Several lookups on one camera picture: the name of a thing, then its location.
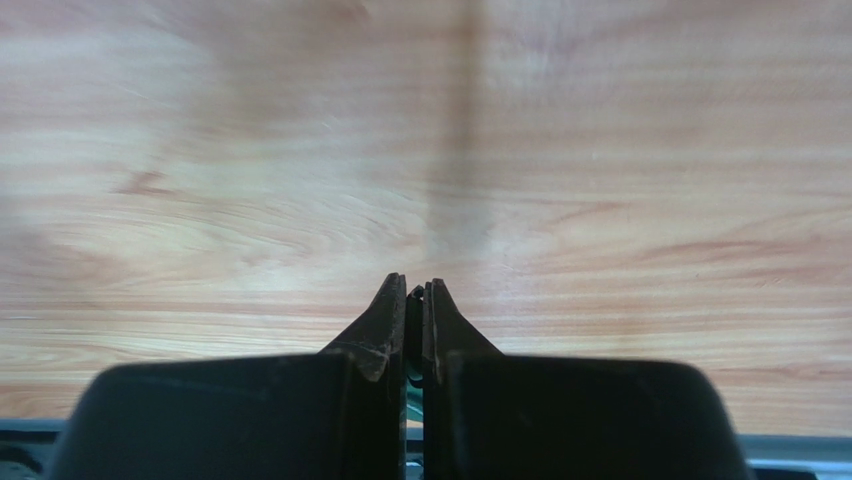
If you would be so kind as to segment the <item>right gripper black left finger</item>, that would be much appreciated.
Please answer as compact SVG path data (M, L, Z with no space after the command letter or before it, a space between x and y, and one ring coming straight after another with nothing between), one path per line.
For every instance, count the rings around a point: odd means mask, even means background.
M50 479L401 479L406 281L314 354L127 364L100 373Z

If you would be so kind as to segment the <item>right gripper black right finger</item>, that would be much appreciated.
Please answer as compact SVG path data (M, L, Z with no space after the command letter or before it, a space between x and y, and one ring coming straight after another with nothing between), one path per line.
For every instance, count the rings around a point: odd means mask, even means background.
M750 479L725 406L683 363L508 355L446 284L422 297L429 479Z

